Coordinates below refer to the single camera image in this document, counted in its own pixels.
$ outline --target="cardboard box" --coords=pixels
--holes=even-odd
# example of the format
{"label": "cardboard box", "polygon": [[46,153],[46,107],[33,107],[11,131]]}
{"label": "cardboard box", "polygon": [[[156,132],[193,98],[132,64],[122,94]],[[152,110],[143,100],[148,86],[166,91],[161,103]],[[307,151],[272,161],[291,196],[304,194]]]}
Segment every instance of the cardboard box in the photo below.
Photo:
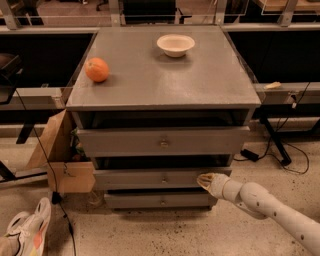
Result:
{"label": "cardboard box", "polygon": [[73,128],[71,114],[66,110],[50,117],[40,137],[41,144],[37,144],[25,168],[46,171],[54,192],[88,193],[95,184],[92,162],[69,162]]}

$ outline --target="cable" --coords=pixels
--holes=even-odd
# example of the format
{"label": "cable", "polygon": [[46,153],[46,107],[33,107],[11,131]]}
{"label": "cable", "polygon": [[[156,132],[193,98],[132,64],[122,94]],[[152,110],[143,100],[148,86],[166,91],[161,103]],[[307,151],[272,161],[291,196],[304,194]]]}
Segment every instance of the cable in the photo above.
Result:
{"label": "cable", "polygon": [[[1,76],[4,77],[4,78],[10,83],[11,86],[13,86],[13,84],[11,83],[11,81],[10,81],[7,77],[5,77],[5,76],[3,76],[3,75],[1,75]],[[27,111],[26,105],[24,104],[24,102],[23,102],[23,100],[22,100],[22,97],[20,96],[18,90],[15,89],[15,92],[16,92],[17,95],[18,95],[18,98],[19,98],[19,100],[20,100],[20,102],[21,102],[21,104],[22,104],[22,106],[23,106],[23,109],[24,109],[25,111]],[[43,154],[44,154],[44,156],[45,156],[45,158],[46,158],[46,161],[47,161],[47,163],[48,163],[48,165],[49,165],[49,167],[50,167],[49,169],[51,170],[51,172],[52,172],[52,174],[53,174],[54,182],[55,182],[55,190],[56,190],[56,191],[54,191],[53,193],[54,193],[54,194],[56,193],[55,196],[56,196],[56,197],[57,197],[57,196],[59,197],[59,199],[57,199],[57,203],[59,204],[61,210],[62,210],[63,213],[64,213],[64,216],[63,216],[63,217],[66,218],[67,221],[68,221],[68,228],[69,228],[69,232],[70,232],[70,235],[71,235],[71,238],[72,238],[74,255],[76,256],[76,255],[77,255],[77,251],[76,251],[76,246],[75,246],[75,239],[74,239],[73,227],[72,227],[72,224],[71,224],[70,219],[69,219],[69,217],[68,217],[68,214],[66,213],[66,211],[63,209],[63,207],[62,207],[62,205],[61,205],[61,197],[60,197],[60,195],[59,195],[59,192],[57,191],[57,189],[58,189],[58,182],[57,182],[56,174],[55,174],[55,172],[54,172],[54,170],[53,170],[53,168],[52,168],[52,166],[51,166],[51,164],[50,164],[50,161],[49,161],[49,158],[48,158],[48,156],[47,156],[47,153],[45,152],[45,149],[44,149],[44,147],[43,147],[43,145],[42,145],[42,143],[41,143],[40,137],[39,137],[39,135],[38,135],[35,127],[33,127],[33,131],[34,131],[34,133],[35,133],[35,135],[36,135],[36,138],[37,138],[37,140],[38,140],[38,142],[39,142],[39,145],[40,145],[40,147],[41,147],[41,149],[42,149],[42,151],[43,151]]]}
{"label": "cable", "polygon": [[[302,100],[302,98],[304,97],[304,95],[305,95],[305,93],[306,93],[306,91],[307,91],[310,83],[311,83],[311,82],[309,82],[309,83],[307,84],[307,86],[305,87],[305,89],[304,89],[304,91],[302,92],[302,95],[301,95],[299,101],[296,102],[296,105],[295,105],[295,106],[298,106],[298,105],[299,105],[299,103],[300,103],[300,101]],[[276,125],[276,130],[275,130],[275,132],[278,132],[281,128],[283,128],[283,126],[287,123],[287,121],[289,120],[289,118],[290,118],[290,117],[287,117],[281,125],[280,125],[281,118],[279,118],[279,120],[278,120],[278,122],[277,122],[277,125]],[[292,147],[292,148],[300,151],[300,152],[305,156],[305,158],[306,158],[306,160],[307,160],[307,167],[306,167],[306,169],[305,169],[304,171],[302,171],[302,172],[295,171],[295,170],[292,170],[292,169],[290,169],[290,168],[285,167],[285,166],[282,164],[281,160],[278,159],[274,154],[268,154],[268,151],[269,151],[270,145],[271,145],[271,139],[272,139],[272,138],[270,137],[269,140],[268,140],[267,148],[266,148],[264,154],[263,154],[262,156],[258,157],[258,160],[261,160],[261,159],[263,159],[263,158],[266,157],[266,156],[272,156],[272,157],[274,157],[274,158],[280,163],[281,167],[282,167],[284,170],[286,170],[287,172],[294,173],[294,174],[298,174],[298,175],[303,175],[303,174],[305,174],[305,173],[307,173],[307,172],[309,171],[310,160],[309,160],[308,155],[307,155],[303,150],[299,149],[299,148],[296,147],[296,146],[293,146],[292,144],[289,144],[289,143],[286,143],[286,142],[284,142],[284,141],[281,141],[282,143],[288,145],[289,147]],[[238,161],[238,162],[241,162],[241,161],[249,161],[249,160],[251,160],[251,159],[246,159],[246,158],[244,158],[244,159],[236,159],[236,158],[234,158],[234,160],[235,160],[235,161]]]}

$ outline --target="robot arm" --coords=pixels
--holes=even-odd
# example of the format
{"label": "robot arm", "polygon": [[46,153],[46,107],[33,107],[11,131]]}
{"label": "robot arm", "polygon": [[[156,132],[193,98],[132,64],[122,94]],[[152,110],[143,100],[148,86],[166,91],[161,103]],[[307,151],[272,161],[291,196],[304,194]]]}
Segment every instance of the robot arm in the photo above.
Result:
{"label": "robot arm", "polygon": [[257,183],[241,183],[224,174],[201,174],[198,183],[217,199],[227,200],[251,216],[272,218],[312,254],[320,255],[320,224],[284,205]]}

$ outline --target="drawer handle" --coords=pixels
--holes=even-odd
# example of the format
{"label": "drawer handle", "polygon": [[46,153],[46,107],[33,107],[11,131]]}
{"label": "drawer handle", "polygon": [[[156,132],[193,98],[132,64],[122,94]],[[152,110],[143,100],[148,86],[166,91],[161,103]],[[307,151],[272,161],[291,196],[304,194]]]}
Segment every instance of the drawer handle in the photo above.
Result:
{"label": "drawer handle", "polygon": [[169,147],[169,142],[167,140],[160,141],[160,147],[162,147],[162,148]]}

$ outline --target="sneaker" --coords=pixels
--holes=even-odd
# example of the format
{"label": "sneaker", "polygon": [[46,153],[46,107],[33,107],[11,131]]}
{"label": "sneaker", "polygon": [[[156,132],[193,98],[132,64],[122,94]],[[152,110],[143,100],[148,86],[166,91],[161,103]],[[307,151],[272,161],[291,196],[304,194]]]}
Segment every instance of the sneaker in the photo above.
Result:
{"label": "sneaker", "polygon": [[30,212],[23,211],[14,216],[7,227],[7,234],[14,233],[14,231],[21,226],[30,215]]}
{"label": "sneaker", "polygon": [[44,197],[37,205],[34,214],[8,234],[9,237],[17,236],[19,242],[17,256],[42,255],[50,218],[51,203]]}

